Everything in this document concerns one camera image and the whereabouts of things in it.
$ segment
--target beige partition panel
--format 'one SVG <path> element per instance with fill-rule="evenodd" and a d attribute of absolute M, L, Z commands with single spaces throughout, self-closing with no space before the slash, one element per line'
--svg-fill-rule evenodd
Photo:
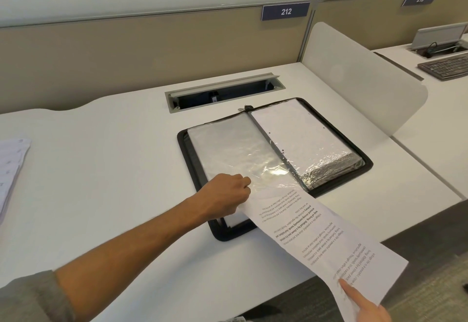
<path fill-rule="evenodd" d="M 325 22 L 369 49 L 411 43 L 420 28 L 468 21 L 468 0 L 434 0 L 401 7 L 404 0 L 326 0 L 312 25 Z"/>
<path fill-rule="evenodd" d="M 0 29 L 0 113 L 296 62 L 309 17 L 262 7 Z"/>

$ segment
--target white desk divider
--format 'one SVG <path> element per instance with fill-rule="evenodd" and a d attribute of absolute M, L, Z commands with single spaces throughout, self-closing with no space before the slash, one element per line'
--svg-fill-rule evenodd
<path fill-rule="evenodd" d="M 420 81 L 323 22 L 313 27 L 302 63 L 388 136 L 427 100 Z"/>

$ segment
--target forearm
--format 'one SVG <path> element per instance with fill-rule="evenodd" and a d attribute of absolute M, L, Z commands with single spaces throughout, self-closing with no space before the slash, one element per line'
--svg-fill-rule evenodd
<path fill-rule="evenodd" d="M 155 258 L 202 224 L 193 198 L 103 243 L 56 271 L 77 322 L 90 321 L 108 306 Z"/>

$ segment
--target person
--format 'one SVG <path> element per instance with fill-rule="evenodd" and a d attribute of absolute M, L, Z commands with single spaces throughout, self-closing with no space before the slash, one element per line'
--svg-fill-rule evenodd
<path fill-rule="evenodd" d="M 88 322 L 106 308 L 164 250 L 208 220 L 235 212 L 250 195 L 250 179 L 218 174 L 165 213 L 90 250 L 56 271 L 18 278 L 0 289 L 2 322 Z M 390 322 L 345 282 L 361 308 L 359 322 Z"/>

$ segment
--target black folder border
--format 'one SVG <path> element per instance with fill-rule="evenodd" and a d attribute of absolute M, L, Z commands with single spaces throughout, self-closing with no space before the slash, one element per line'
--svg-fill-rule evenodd
<path fill-rule="evenodd" d="M 254 110 L 258 110 L 267 106 L 279 104 L 284 101 L 288 101 L 292 99 L 296 99 L 297 101 L 299 101 L 302 104 L 302 106 L 307 108 L 307 110 L 311 114 L 313 114 L 331 132 L 333 132 L 338 138 L 340 138 L 343 141 L 343 143 L 345 143 L 355 153 L 359 154 L 360 157 L 364 161 L 364 165 L 362 165 L 360 168 L 353 170 L 351 172 L 345 173 L 341 175 L 340 177 L 334 178 L 320 185 L 318 188 L 308 190 L 307 192 L 309 195 L 313 197 L 319 197 L 320 195 L 323 195 L 339 187 L 340 185 L 343 185 L 344 183 L 347 183 L 350 180 L 364 174 L 365 172 L 369 171 L 372 168 L 373 166 L 372 160 L 364 152 L 362 152 L 353 142 L 351 142 L 345 135 L 343 135 L 340 131 L 338 131 L 338 129 L 335 126 L 333 126 L 330 122 L 328 122 L 326 118 L 320 115 L 319 112 L 317 112 L 306 100 L 302 98 L 291 98 L 291 99 L 280 100 L 280 101 L 276 101 L 276 102 L 269 103 L 269 104 L 259 106 L 259 107 L 255 107 L 255 108 L 252 106 L 245 106 L 245 112 L 251 112 Z M 210 123 L 223 121 L 223 120 L 232 118 L 234 116 L 238 116 L 241 113 L 242 112 L 235 113 L 233 115 L 223 117 L 219 120 L 211 121 Z M 185 163 L 187 164 L 187 168 L 189 169 L 189 173 L 190 173 L 190 177 L 192 178 L 193 185 L 195 186 L 195 189 L 198 191 L 202 188 L 204 184 L 208 182 L 208 179 L 206 178 L 206 174 L 205 174 L 205 171 L 203 170 L 200 159 L 198 158 L 195 148 L 193 147 L 193 144 L 190 140 L 188 129 L 182 130 L 177 134 L 177 141 L 179 142 L 182 155 L 185 159 Z M 221 223 L 219 223 L 217 220 L 210 220 L 208 221 L 208 224 L 210 225 L 210 229 L 213 233 L 213 236 L 217 240 L 222 241 L 222 242 L 230 241 L 256 228 L 256 225 L 249 219 L 244 222 L 241 222 L 240 224 L 237 224 L 234 227 L 228 227 L 223 218 L 221 218 L 220 221 Z"/>

